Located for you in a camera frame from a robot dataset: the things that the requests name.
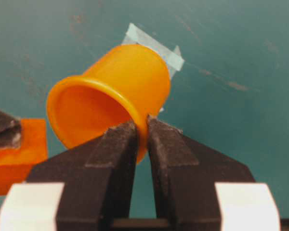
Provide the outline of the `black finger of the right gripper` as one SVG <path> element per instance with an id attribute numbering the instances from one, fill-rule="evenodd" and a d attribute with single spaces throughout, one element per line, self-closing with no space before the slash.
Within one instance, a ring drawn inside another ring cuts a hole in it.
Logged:
<path id="1" fill-rule="evenodd" d="M 22 125 L 18 118 L 0 111 L 0 149 L 19 148 L 22 140 Z"/>

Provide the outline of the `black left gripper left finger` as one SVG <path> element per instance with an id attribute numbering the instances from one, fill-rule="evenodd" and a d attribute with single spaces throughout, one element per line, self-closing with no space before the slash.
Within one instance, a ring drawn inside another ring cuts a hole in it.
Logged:
<path id="1" fill-rule="evenodd" d="M 127 217 L 138 136 L 132 121 L 35 165 L 10 188 L 0 231 L 100 231 Z"/>

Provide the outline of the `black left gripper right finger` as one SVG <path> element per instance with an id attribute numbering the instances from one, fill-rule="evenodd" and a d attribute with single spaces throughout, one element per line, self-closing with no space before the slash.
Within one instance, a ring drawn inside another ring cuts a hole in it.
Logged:
<path id="1" fill-rule="evenodd" d="M 155 117 L 147 120 L 156 211 L 177 231 L 278 231 L 279 211 L 265 183 L 249 168 L 183 135 Z"/>

